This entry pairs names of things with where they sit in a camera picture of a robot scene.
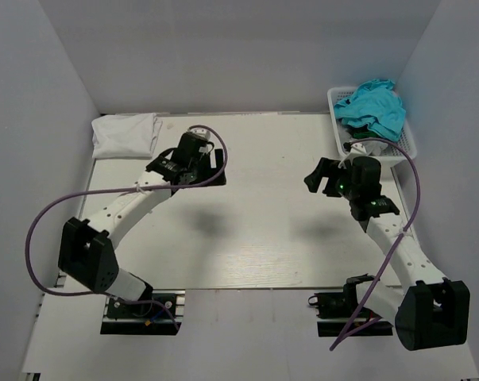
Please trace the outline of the white t shirt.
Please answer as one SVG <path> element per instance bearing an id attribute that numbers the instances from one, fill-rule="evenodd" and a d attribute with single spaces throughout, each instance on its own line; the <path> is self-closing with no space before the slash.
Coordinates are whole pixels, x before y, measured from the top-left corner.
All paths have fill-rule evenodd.
<path id="1" fill-rule="evenodd" d="M 162 120 L 155 113 L 113 114 L 92 121 L 93 158 L 147 159 L 153 156 Z"/>

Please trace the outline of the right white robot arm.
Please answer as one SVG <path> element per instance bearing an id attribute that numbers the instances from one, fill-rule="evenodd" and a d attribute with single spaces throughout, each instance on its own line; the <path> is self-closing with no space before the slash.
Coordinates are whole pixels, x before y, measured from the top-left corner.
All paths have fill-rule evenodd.
<path id="1" fill-rule="evenodd" d="M 409 351 L 464 344 L 470 292 L 453 281 L 424 254 L 404 228 L 396 204 L 383 195 L 378 160 L 359 156 L 340 162 L 321 158 L 304 182 L 311 193 L 344 198 L 352 218 L 380 248 L 395 272 L 401 291 L 376 275 L 356 275 L 343 286 L 343 305 L 352 318 L 370 311 L 391 324 Z"/>

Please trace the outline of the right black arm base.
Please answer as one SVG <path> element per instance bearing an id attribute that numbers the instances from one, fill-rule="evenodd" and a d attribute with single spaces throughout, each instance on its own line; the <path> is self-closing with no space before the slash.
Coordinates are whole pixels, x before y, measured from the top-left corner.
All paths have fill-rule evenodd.
<path id="1" fill-rule="evenodd" d="M 307 300 L 309 307 L 316 309 L 318 337 L 337 337 L 352 314 L 341 291 L 314 293 Z M 390 337 L 392 326 L 379 320 L 353 334 L 353 337 Z"/>

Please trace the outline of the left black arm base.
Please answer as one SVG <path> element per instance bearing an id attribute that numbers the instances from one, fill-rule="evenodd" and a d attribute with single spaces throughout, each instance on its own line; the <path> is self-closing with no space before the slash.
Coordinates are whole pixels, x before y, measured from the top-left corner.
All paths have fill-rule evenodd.
<path id="1" fill-rule="evenodd" d="M 121 336 L 176 336 L 183 322 L 185 291 L 158 291 L 157 303 L 133 306 L 108 298 L 100 333 Z"/>

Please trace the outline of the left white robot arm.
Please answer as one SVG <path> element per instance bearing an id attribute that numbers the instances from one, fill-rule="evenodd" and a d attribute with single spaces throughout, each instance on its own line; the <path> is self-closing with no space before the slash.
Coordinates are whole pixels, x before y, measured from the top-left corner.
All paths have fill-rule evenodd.
<path id="1" fill-rule="evenodd" d="M 130 188 L 118 191 L 108 206 L 63 227 L 59 269 L 94 294 L 121 299 L 137 317 L 153 307 L 153 288 L 119 267 L 116 249 L 126 234 L 148 213 L 178 190 L 223 186 L 228 152 L 216 148 L 218 134 L 204 125 L 190 127 L 174 148 L 164 150 L 146 165 Z"/>

